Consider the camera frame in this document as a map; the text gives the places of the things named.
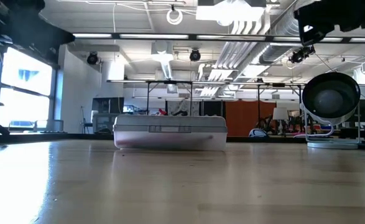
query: table surface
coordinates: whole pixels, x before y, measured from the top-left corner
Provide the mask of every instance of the table surface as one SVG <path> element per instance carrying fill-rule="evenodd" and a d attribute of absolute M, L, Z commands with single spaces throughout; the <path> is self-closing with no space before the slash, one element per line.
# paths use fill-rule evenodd
<path fill-rule="evenodd" d="M 365 151 L 0 146 L 0 223 L 365 223 Z"/>

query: fan stand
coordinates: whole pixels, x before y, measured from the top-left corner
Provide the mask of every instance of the fan stand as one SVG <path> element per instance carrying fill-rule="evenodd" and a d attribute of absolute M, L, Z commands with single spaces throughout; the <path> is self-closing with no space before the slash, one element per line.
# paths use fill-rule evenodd
<path fill-rule="evenodd" d="M 358 139 L 328 139 L 328 138 L 314 138 L 308 135 L 308 119 L 307 109 L 304 109 L 305 116 L 305 139 L 307 140 L 307 146 L 310 148 L 321 149 L 358 149 L 359 143 L 361 143 L 361 113 L 358 108 Z"/>

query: white wall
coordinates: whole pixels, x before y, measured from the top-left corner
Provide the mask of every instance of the white wall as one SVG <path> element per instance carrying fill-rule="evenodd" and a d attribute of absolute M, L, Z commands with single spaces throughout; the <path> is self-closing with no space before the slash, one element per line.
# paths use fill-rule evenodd
<path fill-rule="evenodd" d="M 100 92 L 102 76 L 95 69 L 65 49 L 63 61 L 62 104 L 60 119 L 64 131 L 80 133 L 84 116 L 90 122 L 92 98 Z"/>
<path fill-rule="evenodd" d="M 122 97 L 122 83 L 106 83 L 108 64 L 104 64 L 100 73 L 69 52 L 65 46 L 60 50 L 59 65 L 61 70 L 58 73 L 55 119 L 63 120 L 64 131 L 81 133 L 81 107 L 86 122 L 90 122 L 93 98 Z"/>
<path fill-rule="evenodd" d="M 105 62 L 102 64 L 102 81 L 100 86 L 100 91 L 98 93 L 99 97 L 122 97 L 123 96 L 123 89 L 122 83 L 108 83 L 106 80 L 109 76 L 110 71 L 110 62 Z"/>

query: window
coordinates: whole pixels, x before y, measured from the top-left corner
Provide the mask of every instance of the window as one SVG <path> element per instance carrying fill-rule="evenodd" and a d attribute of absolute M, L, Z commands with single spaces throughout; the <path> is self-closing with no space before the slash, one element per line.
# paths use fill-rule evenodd
<path fill-rule="evenodd" d="M 10 88 L 1 88 L 0 124 L 4 127 L 32 128 L 37 120 L 47 120 L 50 100 Z"/>
<path fill-rule="evenodd" d="M 2 83 L 48 96 L 51 91 L 51 80 L 51 66 L 10 47 L 4 54 Z"/>

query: plastic storage box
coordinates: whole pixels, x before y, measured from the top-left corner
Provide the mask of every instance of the plastic storage box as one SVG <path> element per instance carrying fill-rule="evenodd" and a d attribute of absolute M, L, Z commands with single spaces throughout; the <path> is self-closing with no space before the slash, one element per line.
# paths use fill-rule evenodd
<path fill-rule="evenodd" d="M 120 149 L 223 150 L 225 119 L 217 116 L 120 115 L 114 121 Z"/>

